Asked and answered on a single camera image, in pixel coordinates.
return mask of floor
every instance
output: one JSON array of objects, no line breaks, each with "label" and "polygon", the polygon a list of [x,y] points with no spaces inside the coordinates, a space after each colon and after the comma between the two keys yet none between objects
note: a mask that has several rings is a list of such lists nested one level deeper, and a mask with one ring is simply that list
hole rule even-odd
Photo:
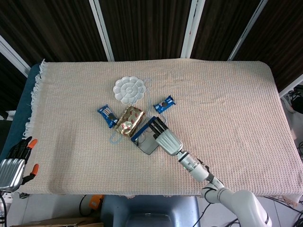
[{"label": "floor", "polygon": [[[15,194],[8,213],[8,226],[48,218],[79,217],[78,208],[81,198],[82,195],[36,194],[30,195],[26,199],[19,199],[18,194]],[[296,211],[263,197],[258,197],[258,199],[268,212],[273,227],[291,227],[298,218],[298,212]],[[89,213],[87,206],[89,200],[90,197],[87,196],[82,202],[83,213]],[[201,214],[208,203],[202,198],[198,198],[198,203]],[[303,210],[303,205],[299,204],[297,209]],[[235,215],[223,205],[212,204],[201,219],[201,227],[223,227],[235,218]]]}]

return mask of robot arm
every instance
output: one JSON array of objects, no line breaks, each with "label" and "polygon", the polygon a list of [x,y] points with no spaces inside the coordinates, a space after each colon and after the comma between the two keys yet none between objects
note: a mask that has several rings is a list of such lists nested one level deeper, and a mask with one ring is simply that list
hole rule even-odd
[{"label": "robot arm", "polygon": [[209,167],[188,151],[183,150],[183,143],[157,118],[150,124],[156,142],[178,162],[198,182],[209,181],[201,190],[203,198],[209,203],[221,203],[233,212],[243,227],[271,227],[272,222],[256,196],[247,190],[233,192],[210,173]]}]

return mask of textured tablecloth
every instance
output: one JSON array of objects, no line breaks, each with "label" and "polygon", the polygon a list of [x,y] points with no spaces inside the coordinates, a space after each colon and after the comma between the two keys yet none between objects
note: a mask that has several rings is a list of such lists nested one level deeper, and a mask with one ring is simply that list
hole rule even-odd
[{"label": "textured tablecloth", "polygon": [[[42,63],[26,136],[38,138],[27,165],[40,164],[20,190],[58,194],[199,195],[176,158],[158,148],[150,156],[127,137],[112,145],[97,109],[120,117],[115,81],[151,78],[151,103],[172,95],[167,125],[210,166],[225,186],[256,195],[303,193],[303,165],[291,137],[270,68],[261,62],[186,59],[134,62]],[[145,96],[135,106],[147,110]],[[152,108],[151,115],[157,115]]]}]

